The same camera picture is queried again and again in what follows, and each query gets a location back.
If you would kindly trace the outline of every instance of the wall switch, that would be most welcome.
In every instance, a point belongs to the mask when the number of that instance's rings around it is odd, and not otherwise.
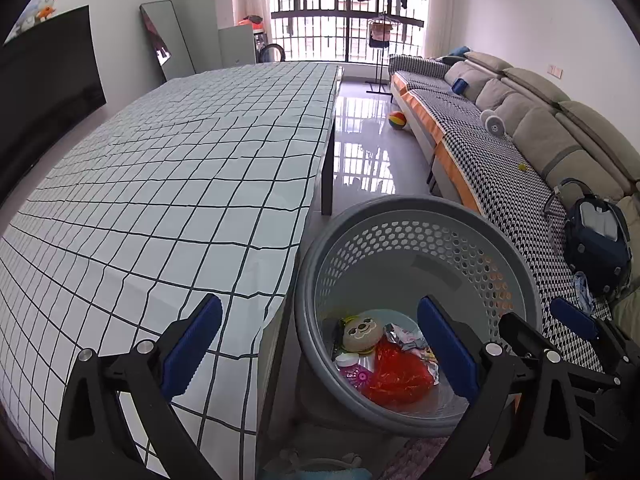
[[[552,76],[557,77],[558,79],[562,79],[562,69],[558,68],[555,65],[549,65],[549,67],[546,69],[547,72],[549,72]]]

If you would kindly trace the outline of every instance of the laundry basket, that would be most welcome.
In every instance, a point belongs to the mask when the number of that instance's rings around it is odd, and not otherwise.
[[[371,402],[332,363],[327,327],[379,308],[415,321],[427,294],[483,342],[504,344],[498,321],[505,312],[542,325],[538,292],[513,244],[481,216],[439,198],[389,196],[348,209],[313,242],[296,283],[296,329],[312,370],[347,409],[394,434],[447,436],[466,400],[441,373],[440,384],[401,411]]]

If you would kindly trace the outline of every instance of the window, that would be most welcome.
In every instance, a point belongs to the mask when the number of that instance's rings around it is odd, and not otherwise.
[[[289,60],[324,60],[375,63],[382,53],[411,54],[422,51],[429,0],[392,0],[391,14],[400,16],[391,31],[389,48],[369,47],[368,21],[385,8],[386,0],[270,0],[273,41]]]

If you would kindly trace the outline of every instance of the television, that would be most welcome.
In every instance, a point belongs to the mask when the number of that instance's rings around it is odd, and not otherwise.
[[[0,48],[0,203],[57,140],[105,103],[88,6],[5,43]]]

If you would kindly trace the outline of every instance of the colorful ball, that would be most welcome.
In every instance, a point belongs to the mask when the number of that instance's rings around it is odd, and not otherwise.
[[[388,120],[389,124],[396,130],[402,130],[406,124],[406,117],[402,112],[391,112]]]

